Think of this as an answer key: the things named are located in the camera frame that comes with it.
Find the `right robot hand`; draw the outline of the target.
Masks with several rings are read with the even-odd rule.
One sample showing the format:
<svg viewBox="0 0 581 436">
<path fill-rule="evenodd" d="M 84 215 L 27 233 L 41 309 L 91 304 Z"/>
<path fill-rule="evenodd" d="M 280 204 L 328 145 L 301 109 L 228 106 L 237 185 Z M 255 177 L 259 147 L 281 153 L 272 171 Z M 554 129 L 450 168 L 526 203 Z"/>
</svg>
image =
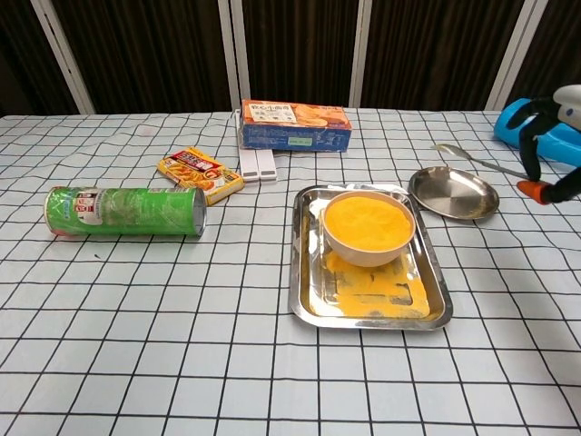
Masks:
<svg viewBox="0 0 581 436">
<path fill-rule="evenodd" d="M 518 108 L 507 121 L 513 130 L 532 117 L 518 134 L 519 155 L 527 174 L 526 181 L 517 188 L 539 204 L 562 203 L 580 194 L 580 168 L 577 167 L 555 184 L 540 180 L 541 169 L 537 158 L 538 137 L 548 133 L 559 123 L 580 131 L 580 85 L 558 88 L 552 97 L 538 97 Z"/>
</svg>

